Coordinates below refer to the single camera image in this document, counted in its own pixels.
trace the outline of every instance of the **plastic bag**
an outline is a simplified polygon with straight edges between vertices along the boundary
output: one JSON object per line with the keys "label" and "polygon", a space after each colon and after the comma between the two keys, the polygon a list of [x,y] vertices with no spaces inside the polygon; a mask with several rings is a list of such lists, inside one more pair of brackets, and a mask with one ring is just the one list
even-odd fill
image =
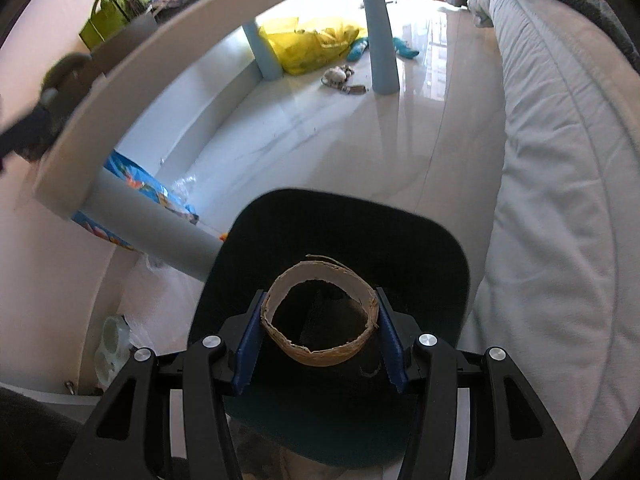
{"label": "plastic bag", "polygon": [[177,196],[183,204],[186,204],[191,191],[196,187],[196,182],[197,179],[195,175],[179,178],[172,184],[171,192]]}
{"label": "plastic bag", "polygon": [[351,43],[367,35],[367,29],[343,18],[315,18],[299,23],[298,18],[268,20],[259,29],[269,41],[285,72],[301,75],[338,59]]}

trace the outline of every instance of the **yellow plastic bag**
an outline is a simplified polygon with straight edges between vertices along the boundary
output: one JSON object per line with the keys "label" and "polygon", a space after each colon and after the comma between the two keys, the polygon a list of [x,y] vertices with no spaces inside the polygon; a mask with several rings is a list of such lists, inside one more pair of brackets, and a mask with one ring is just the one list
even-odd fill
{"label": "yellow plastic bag", "polygon": [[349,51],[351,43],[367,35],[367,29],[342,18],[268,20],[259,29],[271,44],[285,72],[300,75],[318,70]]}

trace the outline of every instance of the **teal toy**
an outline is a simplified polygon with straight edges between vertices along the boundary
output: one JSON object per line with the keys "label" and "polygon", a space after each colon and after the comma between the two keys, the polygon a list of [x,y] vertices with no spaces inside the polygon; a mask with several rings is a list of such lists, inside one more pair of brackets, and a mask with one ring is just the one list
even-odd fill
{"label": "teal toy", "polygon": [[396,49],[396,54],[400,57],[404,57],[405,59],[413,59],[420,54],[419,50],[410,48],[407,42],[400,38],[394,38],[394,47]]}
{"label": "teal toy", "polygon": [[[369,38],[358,38],[356,41],[351,43],[351,50],[347,54],[347,61],[353,63],[358,61],[364,51],[369,48]],[[394,48],[396,50],[396,54],[400,57],[404,57],[405,59],[413,59],[418,54],[420,54],[419,50],[414,50],[407,45],[405,40],[400,38],[394,38]]]}

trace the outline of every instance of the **light blue table leg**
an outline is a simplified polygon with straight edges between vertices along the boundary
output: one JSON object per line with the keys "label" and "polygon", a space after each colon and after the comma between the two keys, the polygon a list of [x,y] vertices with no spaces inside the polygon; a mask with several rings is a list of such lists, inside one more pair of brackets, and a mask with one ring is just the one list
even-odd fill
{"label": "light blue table leg", "polygon": [[369,52],[373,91],[395,94],[400,91],[396,50],[385,0],[364,0],[369,30]]}
{"label": "light blue table leg", "polygon": [[267,81],[275,81],[282,77],[282,65],[278,61],[271,45],[258,34],[258,25],[255,20],[242,26],[249,46],[254,53],[255,62],[258,64],[262,77]]}

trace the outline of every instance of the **glossy floor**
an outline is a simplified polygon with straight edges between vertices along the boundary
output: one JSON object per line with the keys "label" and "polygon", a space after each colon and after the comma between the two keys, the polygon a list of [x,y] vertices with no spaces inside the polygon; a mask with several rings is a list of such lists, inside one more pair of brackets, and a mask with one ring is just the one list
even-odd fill
{"label": "glossy floor", "polygon": [[[475,291],[504,145],[495,35],[475,28],[466,10],[433,0],[387,7],[394,35],[420,50],[398,58],[399,94],[344,95],[323,87],[321,73],[260,83],[191,168],[190,201],[214,232],[229,230],[257,196],[289,186],[415,212],[462,243]],[[368,55],[353,66],[353,83],[370,88]]]}

